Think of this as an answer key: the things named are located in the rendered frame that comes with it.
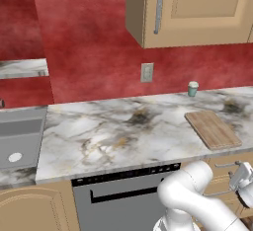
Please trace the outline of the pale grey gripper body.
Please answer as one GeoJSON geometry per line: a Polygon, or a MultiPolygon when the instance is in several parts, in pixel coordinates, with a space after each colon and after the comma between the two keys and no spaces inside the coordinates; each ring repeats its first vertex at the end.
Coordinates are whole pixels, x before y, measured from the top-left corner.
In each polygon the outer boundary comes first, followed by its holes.
{"type": "Polygon", "coordinates": [[[240,162],[234,174],[230,174],[229,187],[238,191],[248,186],[253,181],[253,168],[248,162],[240,162]]]}

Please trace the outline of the teal cup with white lid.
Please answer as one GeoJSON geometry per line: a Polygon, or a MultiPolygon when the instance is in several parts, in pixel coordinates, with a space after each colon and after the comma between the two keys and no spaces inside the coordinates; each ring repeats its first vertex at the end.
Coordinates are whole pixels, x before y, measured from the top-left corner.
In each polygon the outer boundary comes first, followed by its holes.
{"type": "Polygon", "coordinates": [[[195,97],[199,88],[199,83],[197,81],[190,81],[188,84],[188,96],[195,97]]]}

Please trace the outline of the grey sink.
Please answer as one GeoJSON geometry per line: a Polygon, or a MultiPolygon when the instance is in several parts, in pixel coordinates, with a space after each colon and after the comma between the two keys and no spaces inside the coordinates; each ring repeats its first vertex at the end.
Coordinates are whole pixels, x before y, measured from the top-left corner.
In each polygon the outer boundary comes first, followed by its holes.
{"type": "Polygon", "coordinates": [[[0,111],[0,170],[38,164],[47,107],[0,111]]]}

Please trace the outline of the tan wall cupboard side panel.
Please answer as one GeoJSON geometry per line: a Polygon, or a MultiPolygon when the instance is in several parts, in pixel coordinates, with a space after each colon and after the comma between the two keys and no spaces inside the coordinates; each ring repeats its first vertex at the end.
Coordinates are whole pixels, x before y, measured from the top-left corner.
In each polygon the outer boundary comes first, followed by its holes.
{"type": "Polygon", "coordinates": [[[126,0],[126,29],[143,45],[145,0],[126,0]]]}

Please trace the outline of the wooden cutting board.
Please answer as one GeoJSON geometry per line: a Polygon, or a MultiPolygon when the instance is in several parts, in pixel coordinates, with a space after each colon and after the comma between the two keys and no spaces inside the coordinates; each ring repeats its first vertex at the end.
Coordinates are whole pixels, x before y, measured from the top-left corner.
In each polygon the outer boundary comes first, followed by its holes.
{"type": "Polygon", "coordinates": [[[233,130],[213,111],[185,113],[185,119],[209,150],[242,145],[233,130]]]}

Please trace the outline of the grey wall outlet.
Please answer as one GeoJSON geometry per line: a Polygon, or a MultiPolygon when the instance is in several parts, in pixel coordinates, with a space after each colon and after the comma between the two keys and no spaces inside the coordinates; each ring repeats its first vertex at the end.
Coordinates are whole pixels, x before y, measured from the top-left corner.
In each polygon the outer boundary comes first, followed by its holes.
{"type": "Polygon", "coordinates": [[[150,83],[153,78],[153,63],[142,63],[141,64],[141,73],[140,73],[140,81],[142,83],[150,83]]]}

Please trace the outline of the tan base cupboard door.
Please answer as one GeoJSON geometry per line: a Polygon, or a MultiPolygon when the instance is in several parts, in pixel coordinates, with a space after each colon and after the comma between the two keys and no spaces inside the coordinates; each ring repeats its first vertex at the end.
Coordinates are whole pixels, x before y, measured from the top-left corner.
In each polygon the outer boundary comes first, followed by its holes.
{"type": "Polygon", "coordinates": [[[1,190],[0,231],[80,231],[71,182],[1,190]]]}

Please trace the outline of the tan drawer front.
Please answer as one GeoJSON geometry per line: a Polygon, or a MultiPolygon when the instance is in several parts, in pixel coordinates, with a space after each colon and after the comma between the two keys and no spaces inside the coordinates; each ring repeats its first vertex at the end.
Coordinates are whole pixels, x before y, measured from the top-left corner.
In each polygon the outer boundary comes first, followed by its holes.
{"type": "Polygon", "coordinates": [[[216,168],[214,164],[229,164],[235,161],[248,162],[253,167],[253,152],[245,152],[227,156],[217,156],[206,159],[206,162],[209,164],[213,172],[213,178],[211,180],[211,183],[213,184],[216,183],[218,180],[227,179],[228,172],[231,171],[232,173],[234,173],[238,168],[238,166],[216,168]]]}
{"type": "MultiPolygon", "coordinates": [[[[204,193],[218,193],[225,192],[229,190],[229,179],[221,179],[216,183],[211,183],[207,186],[204,193]]],[[[238,217],[251,217],[253,216],[253,208],[247,208],[244,206],[235,192],[230,192],[227,194],[209,196],[221,199],[228,208],[230,208],[238,217]]]]}

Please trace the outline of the tan wall cupboard door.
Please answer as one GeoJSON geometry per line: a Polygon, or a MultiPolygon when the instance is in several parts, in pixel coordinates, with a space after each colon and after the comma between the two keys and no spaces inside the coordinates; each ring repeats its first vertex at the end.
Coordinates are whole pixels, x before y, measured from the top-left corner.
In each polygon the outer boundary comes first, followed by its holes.
{"type": "Polygon", "coordinates": [[[156,2],[145,1],[145,48],[249,41],[253,0],[163,0],[158,35],[156,2]]]}

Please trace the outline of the grey dishwasher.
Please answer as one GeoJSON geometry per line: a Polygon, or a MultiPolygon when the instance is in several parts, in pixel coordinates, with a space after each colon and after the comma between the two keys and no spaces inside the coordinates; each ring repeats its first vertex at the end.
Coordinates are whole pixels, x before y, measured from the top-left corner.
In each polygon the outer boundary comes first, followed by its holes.
{"type": "Polygon", "coordinates": [[[96,184],[124,179],[164,176],[181,168],[180,163],[135,169],[71,181],[80,231],[152,231],[165,208],[157,192],[92,203],[90,188],[96,184]]]}

